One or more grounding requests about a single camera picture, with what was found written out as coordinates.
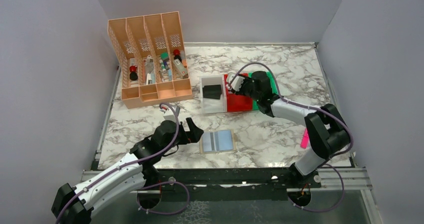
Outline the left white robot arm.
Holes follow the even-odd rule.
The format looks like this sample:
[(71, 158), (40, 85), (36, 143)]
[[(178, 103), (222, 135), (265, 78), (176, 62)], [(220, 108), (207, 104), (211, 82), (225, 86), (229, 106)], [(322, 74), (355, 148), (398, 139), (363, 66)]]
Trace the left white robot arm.
[(163, 183), (154, 165), (171, 148), (197, 143), (204, 134), (191, 118), (186, 122), (188, 131), (181, 122), (163, 121), (152, 135), (137, 142), (122, 159), (100, 174), (75, 186), (62, 185), (51, 207), (56, 223), (90, 223), (92, 216), (128, 192), (159, 190)]

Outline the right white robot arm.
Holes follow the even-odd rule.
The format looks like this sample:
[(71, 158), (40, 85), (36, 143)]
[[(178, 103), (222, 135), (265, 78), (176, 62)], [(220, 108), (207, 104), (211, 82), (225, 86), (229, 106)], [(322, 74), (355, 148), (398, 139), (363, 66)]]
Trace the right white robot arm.
[(307, 183), (312, 172), (352, 141), (345, 122), (333, 104), (307, 106), (285, 99), (273, 91), (271, 80), (264, 71), (253, 72), (249, 77), (238, 74), (228, 77), (227, 81), (229, 91), (256, 101), (261, 113), (306, 127), (311, 147), (289, 168), (288, 180), (294, 187)]

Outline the beige card holder wallet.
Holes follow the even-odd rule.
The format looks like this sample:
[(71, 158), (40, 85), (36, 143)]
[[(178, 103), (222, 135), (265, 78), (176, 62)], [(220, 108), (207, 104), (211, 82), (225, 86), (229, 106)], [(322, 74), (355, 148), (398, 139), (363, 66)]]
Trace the beige card holder wallet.
[(229, 152), (237, 148), (235, 134), (230, 129), (205, 132), (199, 146), (201, 154)]

